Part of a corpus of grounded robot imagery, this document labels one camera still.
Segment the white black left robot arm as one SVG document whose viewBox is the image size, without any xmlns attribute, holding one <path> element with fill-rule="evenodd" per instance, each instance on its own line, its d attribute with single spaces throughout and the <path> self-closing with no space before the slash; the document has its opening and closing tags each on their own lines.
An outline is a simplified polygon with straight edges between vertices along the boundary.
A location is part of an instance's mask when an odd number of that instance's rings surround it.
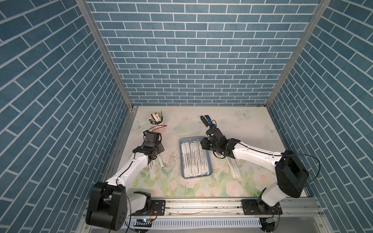
<svg viewBox="0 0 373 233">
<path fill-rule="evenodd" d="M 105 182 L 97 182 L 92 190 L 86 212 L 87 225 L 118 231 L 132 214 L 150 215 L 154 212 L 150 193 L 136 191 L 130 198 L 130 188 L 138 174 L 164 151 L 162 135 L 144 132 L 142 145 L 133 149 L 130 160 Z"/>
</svg>

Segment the white straw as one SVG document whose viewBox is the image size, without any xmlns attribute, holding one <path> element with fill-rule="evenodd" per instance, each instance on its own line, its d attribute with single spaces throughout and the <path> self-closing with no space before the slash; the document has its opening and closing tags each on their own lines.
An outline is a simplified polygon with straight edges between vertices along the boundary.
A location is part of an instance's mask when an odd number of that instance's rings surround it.
<svg viewBox="0 0 373 233">
<path fill-rule="evenodd" d="M 192 170 L 192 163 L 191 163 L 191 157 L 190 157 L 190 146 L 189 143 L 187 142 L 185 144 L 185 151 L 186 151 L 186 163 L 187 163 L 187 169 L 188 169 L 188 176 L 191 178 L 193 175 L 193 170 Z"/>
<path fill-rule="evenodd" d="M 180 144 L 181 146 L 181 153 L 182 153 L 182 158 L 183 158 L 183 170 L 184 170 L 184 177 L 188 178 L 188 167 L 187 167 L 187 154 L 186 154 L 186 149 L 185 149 L 185 143 Z"/>
</svg>

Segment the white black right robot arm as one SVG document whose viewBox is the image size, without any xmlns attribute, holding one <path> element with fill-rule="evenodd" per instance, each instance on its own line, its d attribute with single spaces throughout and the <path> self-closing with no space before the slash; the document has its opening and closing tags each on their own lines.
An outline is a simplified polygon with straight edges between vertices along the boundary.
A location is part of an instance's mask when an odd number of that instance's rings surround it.
<svg viewBox="0 0 373 233">
<path fill-rule="evenodd" d="M 233 159 L 245 160 L 276 174 L 276 181 L 264 188 L 256 201 L 243 201 L 246 214 L 269 215 L 285 198 L 299 198 L 307 184 L 309 172 L 297 154 L 291 150 L 274 152 L 256 148 L 238 139 L 226 139 L 221 131 L 212 127 L 201 142 L 202 149 Z"/>
</svg>

